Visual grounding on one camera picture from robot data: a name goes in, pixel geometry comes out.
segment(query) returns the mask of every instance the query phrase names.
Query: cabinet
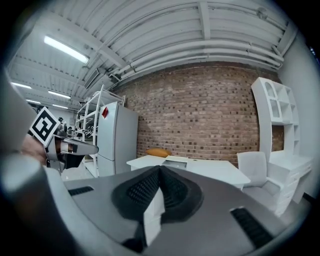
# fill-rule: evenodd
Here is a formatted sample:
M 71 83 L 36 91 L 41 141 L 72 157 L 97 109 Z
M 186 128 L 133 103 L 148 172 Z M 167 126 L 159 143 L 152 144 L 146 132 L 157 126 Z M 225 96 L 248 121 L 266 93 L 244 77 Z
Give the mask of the cabinet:
M 267 160 L 267 176 L 279 184 L 275 214 L 280 216 L 292 200 L 300 178 L 311 171 L 312 159 L 300 154 L 298 110 L 292 90 L 259 77 L 251 86 L 260 128 L 260 151 Z M 272 126 L 284 126 L 284 147 L 272 152 Z

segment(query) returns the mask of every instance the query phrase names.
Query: white wall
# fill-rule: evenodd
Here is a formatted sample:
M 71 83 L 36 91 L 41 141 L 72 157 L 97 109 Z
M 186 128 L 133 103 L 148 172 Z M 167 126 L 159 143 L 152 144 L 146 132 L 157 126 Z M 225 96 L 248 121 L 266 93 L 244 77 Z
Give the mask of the white wall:
M 300 155 L 313 157 L 304 191 L 316 197 L 320 186 L 320 65 L 300 34 L 284 55 L 278 74 L 282 83 L 292 89 L 296 101 Z
M 69 127 L 71 126 L 72 129 L 75 129 L 74 125 L 70 125 L 70 118 L 73 118 L 76 120 L 76 113 L 65 111 L 62 109 L 54 108 L 54 107 L 48 107 L 48 110 L 54 115 L 56 119 L 59 117 L 63 118 L 63 121 L 66 122 L 66 126 Z

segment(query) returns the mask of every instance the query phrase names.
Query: chair seat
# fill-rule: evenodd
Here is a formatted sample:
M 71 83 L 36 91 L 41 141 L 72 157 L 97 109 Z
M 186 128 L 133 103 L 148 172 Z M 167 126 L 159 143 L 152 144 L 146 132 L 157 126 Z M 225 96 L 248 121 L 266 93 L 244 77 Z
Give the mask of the chair seat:
M 274 212 L 276 210 L 276 200 L 270 195 L 266 190 L 258 186 L 244 187 L 242 192 L 247 194 L 249 197 L 256 200 L 258 203 L 267 207 L 270 211 Z

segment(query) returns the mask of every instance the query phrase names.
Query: chair backrest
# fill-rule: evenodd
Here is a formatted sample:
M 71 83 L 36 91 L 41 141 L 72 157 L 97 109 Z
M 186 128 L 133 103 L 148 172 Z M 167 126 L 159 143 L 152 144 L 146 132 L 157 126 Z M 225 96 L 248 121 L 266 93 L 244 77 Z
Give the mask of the chair backrest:
M 237 153 L 238 168 L 251 182 L 245 187 L 261 187 L 267 181 L 267 161 L 263 152 Z

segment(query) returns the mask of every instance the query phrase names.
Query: white chair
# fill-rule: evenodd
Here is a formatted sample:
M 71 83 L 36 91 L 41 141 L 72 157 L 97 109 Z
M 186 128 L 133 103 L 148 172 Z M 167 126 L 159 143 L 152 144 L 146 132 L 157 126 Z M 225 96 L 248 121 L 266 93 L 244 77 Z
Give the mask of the white chair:
M 239 170 L 251 180 L 242 191 L 274 212 L 281 185 L 267 177 L 265 153 L 252 151 L 236 155 Z

